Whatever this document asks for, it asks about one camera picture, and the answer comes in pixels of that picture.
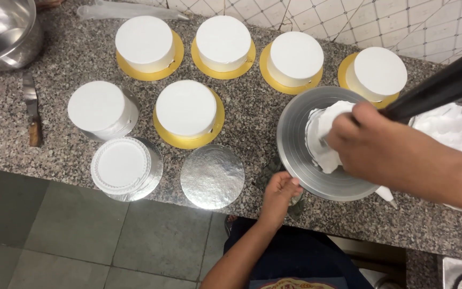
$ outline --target knife blade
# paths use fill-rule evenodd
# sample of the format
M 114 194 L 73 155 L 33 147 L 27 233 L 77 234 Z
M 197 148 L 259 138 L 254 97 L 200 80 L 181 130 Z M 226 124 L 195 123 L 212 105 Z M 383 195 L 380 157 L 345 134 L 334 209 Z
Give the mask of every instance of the knife blade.
M 33 75 L 28 71 L 22 73 L 22 91 L 24 92 L 24 102 L 26 103 L 28 114 L 31 117 L 31 125 L 28 129 L 30 147 L 40 147 L 42 144 L 42 128 L 37 109 L 38 98 L 35 91 L 35 82 L 33 82 Z

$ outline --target white tile wall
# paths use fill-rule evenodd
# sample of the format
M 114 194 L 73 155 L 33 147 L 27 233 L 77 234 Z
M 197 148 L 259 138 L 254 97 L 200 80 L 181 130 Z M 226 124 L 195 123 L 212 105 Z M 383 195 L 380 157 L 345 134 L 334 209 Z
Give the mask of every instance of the white tile wall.
M 317 39 L 382 46 L 450 63 L 462 56 L 462 0 L 128 0 L 246 24 L 302 31 Z

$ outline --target round silver foil board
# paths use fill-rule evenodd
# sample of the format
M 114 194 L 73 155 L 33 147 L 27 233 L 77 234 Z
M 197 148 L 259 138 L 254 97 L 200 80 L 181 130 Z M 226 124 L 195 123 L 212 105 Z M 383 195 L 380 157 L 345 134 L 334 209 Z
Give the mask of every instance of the round silver foil board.
M 151 171 L 149 173 L 149 177 L 145 179 L 145 183 L 148 183 L 146 187 L 142 190 L 138 190 L 135 192 L 122 194 L 122 195 L 112 195 L 105 193 L 108 197 L 119 200 L 119 201 L 134 201 L 140 200 L 146 197 L 148 194 L 152 193 L 157 185 L 160 183 L 160 180 L 163 176 L 163 156 L 158 147 L 143 137 L 133 136 L 139 141 L 141 141 L 148 149 L 149 154 L 151 155 Z
M 365 99 L 348 89 L 320 86 L 294 97 L 283 110 L 277 125 L 277 148 L 283 165 L 299 178 L 308 192 L 327 200 L 359 200 L 373 193 L 378 185 L 359 180 L 339 166 L 331 174 L 313 163 L 305 145 L 305 129 L 310 111 L 328 108 L 339 100 L 357 103 Z
M 183 193 L 194 205 L 215 210 L 238 198 L 245 184 L 245 171 L 232 150 L 209 144 L 186 158 L 180 179 Z

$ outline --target hand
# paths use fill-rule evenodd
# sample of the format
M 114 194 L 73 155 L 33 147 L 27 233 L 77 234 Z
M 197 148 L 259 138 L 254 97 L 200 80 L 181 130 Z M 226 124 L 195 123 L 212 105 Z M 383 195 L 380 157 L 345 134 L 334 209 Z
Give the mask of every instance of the hand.
M 356 104 L 352 113 L 339 115 L 327 142 L 338 152 L 346 172 L 399 190 L 438 182 L 430 172 L 443 170 L 442 159 L 457 153 L 420 131 L 388 120 L 368 102 Z M 424 181 L 426 185 L 417 184 Z
M 299 186 L 299 179 L 292 178 L 288 172 L 274 174 L 265 189 L 258 224 L 277 231 L 283 225 L 290 198 L 300 193 L 302 187 Z

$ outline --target wooden knife handle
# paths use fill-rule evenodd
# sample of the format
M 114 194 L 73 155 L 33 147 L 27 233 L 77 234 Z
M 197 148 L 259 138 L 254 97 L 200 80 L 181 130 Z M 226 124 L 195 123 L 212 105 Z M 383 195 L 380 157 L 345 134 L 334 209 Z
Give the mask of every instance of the wooden knife handle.
M 40 147 L 42 144 L 42 125 L 40 117 L 36 116 L 32 119 L 28 132 L 30 135 L 30 147 Z

